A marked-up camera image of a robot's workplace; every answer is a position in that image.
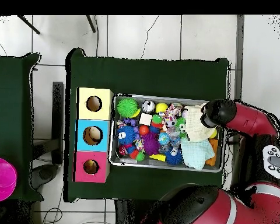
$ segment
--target dark green tablecloth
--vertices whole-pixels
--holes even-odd
[[[67,108],[70,103],[70,117],[67,115],[66,120],[70,119],[70,127],[68,124],[65,127],[65,134],[69,134],[69,143],[65,144],[65,149],[69,149],[69,160],[65,164],[68,165],[65,197],[70,201],[75,198],[158,200],[185,183],[221,186],[222,171],[201,173],[127,166],[110,166],[110,174],[104,184],[73,182],[76,88],[94,87],[110,89],[113,93],[213,100],[226,98],[228,65],[226,58],[215,62],[90,58],[85,57],[81,49],[73,49],[66,59]]]
[[[17,170],[17,185],[10,196],[25,201],[42,200],[29,184],[32,159],[32,108],[30,70],[39,54],[23,58],[0,57],[0,158]]]

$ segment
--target pink box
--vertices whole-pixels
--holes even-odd
[[[99,169],[95,174],[85,172],[83,165],[87,160],[95,160]],[[75,182],[105,183],[109,174],[108,152],[77,151]]]

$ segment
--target gray bin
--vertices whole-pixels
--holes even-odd
[[[155,96],[143,96],[143,95],[135,95],[135,94],[129,94],[133,99],[135,99],[138,102],[138,106],[142,107],[142,104],[145,100],[151,100],[156,105],[160,102],[164,102],[166,104],[170,104],[172,102],[179,102],[183,106],[194,106],[194,105],[201,105],[202,103],[207,103],[205,100],[187,100],[187,99],[177,99],[177,98],[166,98],[166,97],[155,97]],[[116,166],[135,166],[135,167],[151,167],[151,168],[158,168],[158,169],[173,169],[173,170],[188,170],[188,171],[198,171],[193,168],[189,168],[184,164],[179,165],[170,165],[166,162],[162,162],[156,159],[151,159],[147,154],[145,154],[145,160],[142,162],[137,162],[135,159],[131,159],[130,157],[126,156],[124,158],[118,158],[116,155],[116,149],[118,146],[118,138],[116,135],[116,122],[118,120],[122,120],[123,117],[120,116],[117,113],[117,110],[115,109],[117,106],[117,103],[119,100],[126,98],[126,94],[115,94],[113,97],[113,103],[112,103],[112,111],[114,113],[114,118],[111,123],[111,130],[110,130],[110,142],[109,142],[109,154],[108,158],[112,165]],[[134,118],[137,121],[139,121],[140,114]],[[199,172],[211,172],[211,173],[217,173],[222,170],[223,164],[222,164],[222,147],[223,147],[223,129],[218,128],[218,134],[217,137],[219,139],[219,145],[218,150],[216,154],[216,162],[214,166],[210,165],[204,165],[204,168]]]

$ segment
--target orange ball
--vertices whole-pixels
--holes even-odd
[[[141,136],[143,136],[143,135],[149,133],[149,128],[148,128],[148,126],[147,126],[147,125],[142,125],[142,126],[140,126],[140,127],[139,127],[139,133],[140,133]]]

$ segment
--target pink cup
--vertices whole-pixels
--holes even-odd
[[[0,201],[7,199],[16,187],[17,173],[14,166],[0,158]]]

